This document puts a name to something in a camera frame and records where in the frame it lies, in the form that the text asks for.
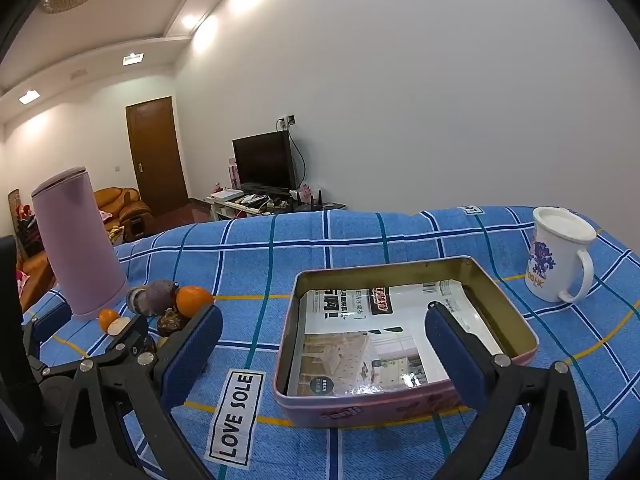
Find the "black television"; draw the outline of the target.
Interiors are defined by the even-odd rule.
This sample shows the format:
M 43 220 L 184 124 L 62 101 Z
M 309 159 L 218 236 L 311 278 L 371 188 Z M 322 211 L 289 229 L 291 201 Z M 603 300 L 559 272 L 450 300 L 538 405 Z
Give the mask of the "black television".
M 242 188 L 296 187 L 290 136 L 287 131 L 255 134 L 232 141 Z

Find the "orange leather sofa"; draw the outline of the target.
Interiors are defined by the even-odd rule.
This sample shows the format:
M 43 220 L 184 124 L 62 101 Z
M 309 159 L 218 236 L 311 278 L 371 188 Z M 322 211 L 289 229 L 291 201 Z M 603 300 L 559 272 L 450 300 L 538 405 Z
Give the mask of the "orange leather sofa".
M 154 232 L 151 208 L 135 188 L 102 188 L 94 192 L 96 206 L 113 245 L 133 242 Z

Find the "small orange mandarin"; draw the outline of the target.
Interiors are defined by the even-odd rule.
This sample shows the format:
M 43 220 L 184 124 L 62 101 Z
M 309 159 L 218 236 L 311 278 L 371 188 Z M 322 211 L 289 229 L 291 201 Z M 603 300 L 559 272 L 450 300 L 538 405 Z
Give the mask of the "small orange mandarin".
M 106 333 L 108 328 L 118 319 L 119 314 L 113 309 L 102 309 L 98 314 L 99 326 L 103 333 Z

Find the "white mug blue print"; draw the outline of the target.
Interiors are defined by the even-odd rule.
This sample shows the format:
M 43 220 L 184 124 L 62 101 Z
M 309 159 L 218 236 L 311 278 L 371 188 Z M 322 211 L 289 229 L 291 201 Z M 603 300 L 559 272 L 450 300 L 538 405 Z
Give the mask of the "white mug blue print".
M 594 267 L 588 252 L 597 238 L 593 226 L 560 207 L 533 210 L 535 232 L 525 284 L 541 300 L 576 304 L 588 295 Z

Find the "cut purple yam piece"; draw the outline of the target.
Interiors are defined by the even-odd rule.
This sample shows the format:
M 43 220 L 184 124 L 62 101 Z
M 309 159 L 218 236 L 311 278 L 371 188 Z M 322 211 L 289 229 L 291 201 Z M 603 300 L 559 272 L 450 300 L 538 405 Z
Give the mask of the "cut purple yam piece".
M 130 323 L 131 318 L 128 316 L 121 316 L 120 318 L 115 318 L 113 322 L 109 326 L 107 326 L 106 332 L 111 337 L 118 336 Z

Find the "printed paper liner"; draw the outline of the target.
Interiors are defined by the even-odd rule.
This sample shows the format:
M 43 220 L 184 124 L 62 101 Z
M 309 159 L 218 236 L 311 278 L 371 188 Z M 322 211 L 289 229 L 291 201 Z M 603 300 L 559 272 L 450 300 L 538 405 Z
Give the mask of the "printed paper liner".
M 501 351 L 455 280 L 360 289 L 313 289 L 298 307 L 289 396 L 360 396 L 448 378 L 424 330 L 443 304 L 492 354 Z

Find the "white love sole label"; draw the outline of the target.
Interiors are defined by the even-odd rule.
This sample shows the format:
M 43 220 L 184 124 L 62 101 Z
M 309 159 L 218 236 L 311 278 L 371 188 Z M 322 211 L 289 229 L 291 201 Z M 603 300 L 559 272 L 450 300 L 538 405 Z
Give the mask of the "white love sole label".
M 204 458 L 228 467 L 248 469 L 266 374 L 229 370 L 210 422 Z

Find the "purple sweet potato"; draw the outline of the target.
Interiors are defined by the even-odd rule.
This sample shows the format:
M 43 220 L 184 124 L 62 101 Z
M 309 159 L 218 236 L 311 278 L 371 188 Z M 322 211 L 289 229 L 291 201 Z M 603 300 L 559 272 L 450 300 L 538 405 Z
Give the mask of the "purple sweet potato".
M 147 318 L 162 316 L 175 305 L 178 289 L 179 285 L 171 280 L 156 280 L 139 287 L 131 297 L 134 310 Z

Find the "pink cylindrical container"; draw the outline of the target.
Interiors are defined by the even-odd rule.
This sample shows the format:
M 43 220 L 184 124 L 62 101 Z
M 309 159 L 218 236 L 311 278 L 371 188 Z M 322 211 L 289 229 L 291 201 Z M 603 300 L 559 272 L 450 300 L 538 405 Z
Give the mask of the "pink cylindrical container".
M 62 295 L 78 320 L 124 298 L 128 282 L 104 229 L 88 171 L 67 169 L 32 191 L 39 233 Z

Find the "brown wooden door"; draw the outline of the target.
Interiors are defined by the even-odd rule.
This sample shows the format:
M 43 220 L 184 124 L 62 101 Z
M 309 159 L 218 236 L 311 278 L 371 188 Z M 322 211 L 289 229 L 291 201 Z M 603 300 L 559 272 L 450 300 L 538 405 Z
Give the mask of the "brown wooden door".
M 186 206 L 186 190 L 170 96 L 126 107 L 134 174 L 155 217 Z

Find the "large orange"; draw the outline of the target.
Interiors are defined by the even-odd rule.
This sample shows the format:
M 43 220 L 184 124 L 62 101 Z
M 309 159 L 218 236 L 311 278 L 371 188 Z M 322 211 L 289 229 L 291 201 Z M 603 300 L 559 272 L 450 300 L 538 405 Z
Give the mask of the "large orange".
M 193 318 L 213 302 L 214 296 L 207 289 L 194 285 L 180 287 L 175 296 L 176 308 L 185 318 Z

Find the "white tv stand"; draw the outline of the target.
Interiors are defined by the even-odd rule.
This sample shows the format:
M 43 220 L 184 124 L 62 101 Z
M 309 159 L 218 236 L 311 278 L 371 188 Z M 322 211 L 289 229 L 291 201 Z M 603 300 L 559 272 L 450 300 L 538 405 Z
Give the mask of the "white tv stand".
M 347 208 L 342 203 L 326 202 L 321 191 L 314 194 L 306 185 L 284 194 L 247 193 L 225 188 L 210 194 L 205 203 L 209 206 L 209 217 L 214 221 Z

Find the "brown water chestnut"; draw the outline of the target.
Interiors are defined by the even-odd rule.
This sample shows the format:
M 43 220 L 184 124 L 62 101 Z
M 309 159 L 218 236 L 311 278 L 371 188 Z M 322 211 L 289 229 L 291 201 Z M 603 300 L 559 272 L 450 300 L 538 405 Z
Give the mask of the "brown water chestnut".
M 190 322 L 190 318 L 183 316 L 177 309 L 168 308 L 157 320 L 156 330 L 161 337 L 169 337 L 180 332 Z

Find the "pink metal tin box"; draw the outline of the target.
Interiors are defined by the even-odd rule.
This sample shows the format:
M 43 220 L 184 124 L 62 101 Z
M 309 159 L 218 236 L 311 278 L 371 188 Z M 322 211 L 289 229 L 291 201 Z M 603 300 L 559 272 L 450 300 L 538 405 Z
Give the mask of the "pink metal tin box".
M 470 256 L 311 270 L 294 281 L 273 396 L 296 426 L 375 426 L 459 405 L 425 335 L 432 301 L 492 354 L 533 361 L 539 340 Z

